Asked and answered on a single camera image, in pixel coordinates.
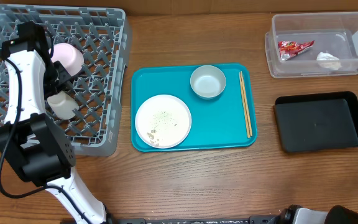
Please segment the small pink bowl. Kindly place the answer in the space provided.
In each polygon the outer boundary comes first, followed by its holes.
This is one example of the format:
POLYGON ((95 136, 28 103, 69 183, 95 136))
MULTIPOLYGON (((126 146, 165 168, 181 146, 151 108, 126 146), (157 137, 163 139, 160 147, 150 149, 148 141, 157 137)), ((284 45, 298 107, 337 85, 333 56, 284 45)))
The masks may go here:
POLYGON ((84 64, 83 54, 71 44, 59 43, 53 46, 52 62, 59 61, 65 70, 74 77, 84 64))

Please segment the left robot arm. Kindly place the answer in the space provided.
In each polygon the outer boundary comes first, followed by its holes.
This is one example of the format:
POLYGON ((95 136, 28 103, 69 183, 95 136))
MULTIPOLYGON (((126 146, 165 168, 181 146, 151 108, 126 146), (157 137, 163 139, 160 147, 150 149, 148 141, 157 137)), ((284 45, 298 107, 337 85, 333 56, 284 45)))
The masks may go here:
POLYGON ((4 41, 0 58, 9 75, 9 106, 0 127, 0 192, 2 166, 8 162, 36 194, 46 190, 68 210, 76 223, 114 223, 105 204, 96 199, 75 169, 75 153, 64 131, 46 114, 45 100, 62 95, 78 76, 84 58, 70 44, 54 44, 51 32, 32 21, 17 26, 18 37, 4 41))

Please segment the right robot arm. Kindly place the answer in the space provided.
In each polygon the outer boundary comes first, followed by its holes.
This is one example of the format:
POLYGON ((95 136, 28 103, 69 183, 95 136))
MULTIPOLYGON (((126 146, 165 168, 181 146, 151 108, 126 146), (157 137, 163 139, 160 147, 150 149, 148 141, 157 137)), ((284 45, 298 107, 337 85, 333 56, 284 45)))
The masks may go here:
POLYGON ((329 212, 320 212, 290 205, 268 223, 358 223, 358 213, 336 205, 329 212))

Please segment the red snack wrapper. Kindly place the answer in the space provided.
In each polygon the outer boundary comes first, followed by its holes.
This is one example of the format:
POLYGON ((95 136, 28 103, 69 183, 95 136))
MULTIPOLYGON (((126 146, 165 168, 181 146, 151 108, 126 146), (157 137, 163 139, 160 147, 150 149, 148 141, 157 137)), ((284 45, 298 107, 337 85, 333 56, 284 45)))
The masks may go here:
POLYGON ((313 40, 311 42, 305 42, 302 44, 292 41, 280 41, 278 43, 280 58, 283 61, 289 60, 293 57, 296 57, 298 54, 302 54, 304 51, 307 51, 313 45, 313 40))

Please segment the cream cup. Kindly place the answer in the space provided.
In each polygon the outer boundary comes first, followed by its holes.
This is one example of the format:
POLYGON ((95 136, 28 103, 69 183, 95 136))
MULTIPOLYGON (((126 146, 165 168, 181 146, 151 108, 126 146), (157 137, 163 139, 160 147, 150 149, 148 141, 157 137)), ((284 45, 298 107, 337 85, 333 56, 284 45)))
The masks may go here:
POLYGON ((71 119, 75 116, 74 109, 78 110, 78 103, 64 91, 47 98, 47 102, 55 115, 60 119, 71 119))

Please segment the white napkin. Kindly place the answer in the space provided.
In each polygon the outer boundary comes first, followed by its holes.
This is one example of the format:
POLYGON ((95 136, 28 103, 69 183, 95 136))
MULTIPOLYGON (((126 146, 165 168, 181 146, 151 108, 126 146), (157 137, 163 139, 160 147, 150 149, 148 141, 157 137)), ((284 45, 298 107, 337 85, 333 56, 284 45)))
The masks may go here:
POLYGON ((331 69, 331 70, 339 70, 342 65, 339 62, 339 59, 329 53, 320 52, 317 55, 316 60, 320 67, 331 69))

